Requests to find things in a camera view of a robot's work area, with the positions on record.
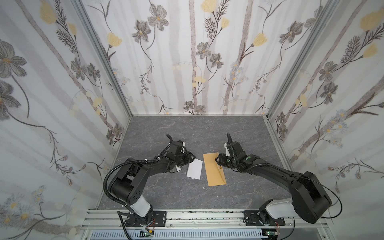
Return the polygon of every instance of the wall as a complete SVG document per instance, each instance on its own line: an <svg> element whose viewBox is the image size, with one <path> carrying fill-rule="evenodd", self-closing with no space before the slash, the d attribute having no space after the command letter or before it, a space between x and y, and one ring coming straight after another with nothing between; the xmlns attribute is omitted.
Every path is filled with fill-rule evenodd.
<svg viewBox="0 0 384 240"><path fill-rule="evenodd" d="M2 1L0 40L1 237L78 239L128 118L69 1Z"/></svg>
<svg viewBox="0 0 384 240"><path fill-rule="evenodd" d="M134 114L265 114L326 1L83 0Z"/></svg>
<svg viewBox="0 0 384 240"><path fill-rule="evenodd" d="M384 3L341 1L270 117L296 171L333 189L338 240L382 239ZM335 206L326 216L340 210Z"/></svg>

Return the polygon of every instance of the orange flower center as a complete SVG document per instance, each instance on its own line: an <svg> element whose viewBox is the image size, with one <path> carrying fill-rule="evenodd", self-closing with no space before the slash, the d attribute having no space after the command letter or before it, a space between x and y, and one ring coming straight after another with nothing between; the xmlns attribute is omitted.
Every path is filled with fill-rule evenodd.
<svg viewBox="0 0 384 240"><path fill-rule="evenodd" d="M3 58L3 62L11 63L11 60L9 58Z"/></svg>
<svg viewBox="0 0 384 240"><path fill-rule="evenodd" d="M21 219L22 220L25 220L25 219L27 219L28 218L28 214L23 214L22 216L21 216Z"/></svg>

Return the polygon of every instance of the paper scrap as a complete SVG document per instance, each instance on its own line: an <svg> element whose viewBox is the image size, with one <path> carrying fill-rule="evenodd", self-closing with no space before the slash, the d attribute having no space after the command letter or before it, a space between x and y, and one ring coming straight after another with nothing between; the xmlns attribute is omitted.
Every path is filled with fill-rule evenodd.
<svg viewBox="0 0 384 240"><path fill-rule="evenodd" d="M223 168L215 162L218 152L203 154L208 186L226 185Z"/></svg>
<svg viewBox="0 0 384 240"><path fill-rule="evenodd" d="M200 179L202 167L203 161L199 159L193 160L193 162L190 163L188 166L187 177L191 177L193 179Z"/></svg>

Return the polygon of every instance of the metal corner post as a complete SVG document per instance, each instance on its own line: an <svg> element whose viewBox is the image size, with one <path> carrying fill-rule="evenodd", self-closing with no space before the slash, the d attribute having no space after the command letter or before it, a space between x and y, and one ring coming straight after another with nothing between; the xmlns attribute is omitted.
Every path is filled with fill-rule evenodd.
<svg viewBox="0 0 384 240"><path fill-rule="evenodd" d="M321 35L321 32L325 28L325 26L328 23L328 20L331 18L333 12L336 10L336 7L339 3L339 0L328 0L324 10L319 16L319 19L317 20L316 24L313 27L313 30L310 32L309 37L304 43L303 48L300 50L299 55L297 56L295 63L293 64L292 68L288 72L283 84L281 85L280 89L275 95L274 100L272 101L270 110L268 111L268 117L274 115L275 111L277 110L277 107L283 100L283 97L285 96L286 92L289 89L289 86L293 82L296 74L300 70L301 66L304 63L304 60L309 55L310 51L312 50L313 46L315 45L317 39Z"/></svg>
<svg viewBox="0 0 384 240"><path fill-rule="evenodd" d="M124 111L126 112L126 114L129 118L132 118L133 117L132 111L129 108L129 105L125 99L125 96L124 96L120 86L119 86L119 82L116 79L116 76L113 74L113 70L112 70L112 67L110 65L110 62L109 62L109 60L105 54L105 51L103 49L101 42L99 41L99 38L97 37L97 34L96 34L96 32L92 26L91 20L89 19L89 16L88 16L88 14L84 8L83 3L81 2L81 0L71 0L71 2L75 8L77 15L79 16L79 18L82 22L86 32L87 32L88 37L91 40L93 48L95 49L97 55L99 56L99 59L102 62L103 67L106 70L108 77L111 80L111 84L113 85L113 88L115 89L115 92L116 92L121 104L123 105Z"/></svg>

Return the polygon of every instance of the table surface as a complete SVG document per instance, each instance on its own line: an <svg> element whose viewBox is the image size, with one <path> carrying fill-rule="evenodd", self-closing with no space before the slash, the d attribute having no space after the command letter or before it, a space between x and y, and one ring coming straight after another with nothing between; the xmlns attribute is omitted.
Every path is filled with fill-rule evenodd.
<svg viewBox="0 0 384 240"><path fill-rule="evenodd" d="M182 140L188 151L204 160L204 153L225 152L227 132L247 154L255 154L282 167L262 117L133 117L122 141L115 165L127 158L151 159L168 144ZM258 208L268 199L285 199L290 194L276 184L255 175L224 168L226 185L208 186L203 163L200 180L180 172L149 177L143 196L154 209L248 209ZM121 205L102 197L99 209L121 209Z"/></svg>

